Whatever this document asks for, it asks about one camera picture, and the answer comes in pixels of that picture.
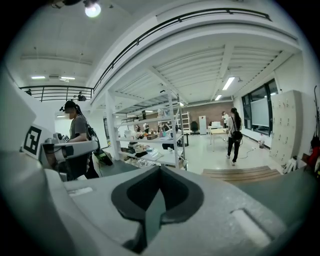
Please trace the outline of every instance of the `window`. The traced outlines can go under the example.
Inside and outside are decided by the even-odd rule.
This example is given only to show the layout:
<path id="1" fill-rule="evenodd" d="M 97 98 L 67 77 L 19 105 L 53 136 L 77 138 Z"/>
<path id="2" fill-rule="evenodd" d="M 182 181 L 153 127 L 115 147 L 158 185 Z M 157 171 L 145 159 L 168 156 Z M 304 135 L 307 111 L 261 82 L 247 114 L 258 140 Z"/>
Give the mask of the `window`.
<path id="1" fill-rule="evenodd" d="M 273 79 L 242 97 L 245 128 L 265 135 L 271 134 L 271 96 L 275 94 L 278 94 L 278 89 Z"/>

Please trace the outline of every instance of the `wooden platform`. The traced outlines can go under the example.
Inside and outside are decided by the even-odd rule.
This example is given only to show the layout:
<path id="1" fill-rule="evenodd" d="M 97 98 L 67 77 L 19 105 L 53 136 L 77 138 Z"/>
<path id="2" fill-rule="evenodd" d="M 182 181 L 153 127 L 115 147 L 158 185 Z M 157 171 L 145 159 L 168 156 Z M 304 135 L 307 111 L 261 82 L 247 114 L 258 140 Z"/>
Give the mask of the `wooden platform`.
<path id="1" fill-rule="evenodd" d="M 280 176 L 281 174 L 275 170 L 270 169 L 268 166 L 261 166 L 256 168 L 248 169 L 204 169 L 203 176 L 219 179 L 229 183 L 243 183 L 243 182 L 259 182 L 264 180 L 269 180 Z"/>

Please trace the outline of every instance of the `gray plastic surface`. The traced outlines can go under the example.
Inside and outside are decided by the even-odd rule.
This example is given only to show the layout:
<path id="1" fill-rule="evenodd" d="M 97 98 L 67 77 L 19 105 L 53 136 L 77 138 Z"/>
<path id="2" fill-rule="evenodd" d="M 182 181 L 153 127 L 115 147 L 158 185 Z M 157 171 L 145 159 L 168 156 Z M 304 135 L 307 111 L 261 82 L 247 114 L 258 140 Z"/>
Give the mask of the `gray plastic surface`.
<path id="1" fill-rule="evenodd" d="M 232 184 L 187 171 L 175 172 L 202 188 L 203 205 L 186 222 L 163 225 L 142 255 L 254 255 L 261 248 L 230 214 L 237 209 L 246 209 L 273 238 L 285 232 L 285 224 L 274 213 Z"/>
<path id="2" fill-rule="evenodd" d="M 120 245 L 134 239 L 139 223 L 123 218 L 111 201 L 111 193 L 116 186 L 134 178 L 151 167 L 130 172 L 88 180 L 65 182 L 67 191 L 90 187 L 92 192 L 73 196 L 72 199 L 83 214 Z"/>

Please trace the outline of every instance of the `white pillar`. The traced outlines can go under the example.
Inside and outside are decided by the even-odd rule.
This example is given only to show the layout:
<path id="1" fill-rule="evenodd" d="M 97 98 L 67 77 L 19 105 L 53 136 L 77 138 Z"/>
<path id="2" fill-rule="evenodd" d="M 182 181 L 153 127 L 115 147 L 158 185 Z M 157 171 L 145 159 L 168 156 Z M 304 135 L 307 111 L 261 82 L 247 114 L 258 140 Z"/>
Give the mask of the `white pillar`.
<path id="1" fill-rule="evenodd" d="M 114 111 L 116 109 L 115 97 L 106 91 L 105 93 L 105 113 L 106 113 L 106 122 L 108 124 L 108 132 L 110 136 L 110 144 L 112 155 L 115 160 L 119 160 L 120 156 L 118 151 L 120 151 L 120 142 L 117 141 L 118 138 L 118 129 L 115 128 L 114 121 Z"/>

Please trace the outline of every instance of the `gray t-shirt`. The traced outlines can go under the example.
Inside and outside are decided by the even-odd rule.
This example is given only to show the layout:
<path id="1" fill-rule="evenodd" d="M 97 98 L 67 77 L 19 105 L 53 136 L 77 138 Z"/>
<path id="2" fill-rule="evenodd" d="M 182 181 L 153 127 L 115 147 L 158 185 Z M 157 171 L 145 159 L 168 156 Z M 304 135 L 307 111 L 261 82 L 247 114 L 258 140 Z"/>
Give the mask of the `gray t-shirt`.
<path id="1" fill-rule="evenodd" d="M 86 138 L 89 140 L 87 121 L 82 115 L 78 114 L 78 116 L 71 122 L 70 139 L 72 140 L 84 133 L 86 133 Z"/>

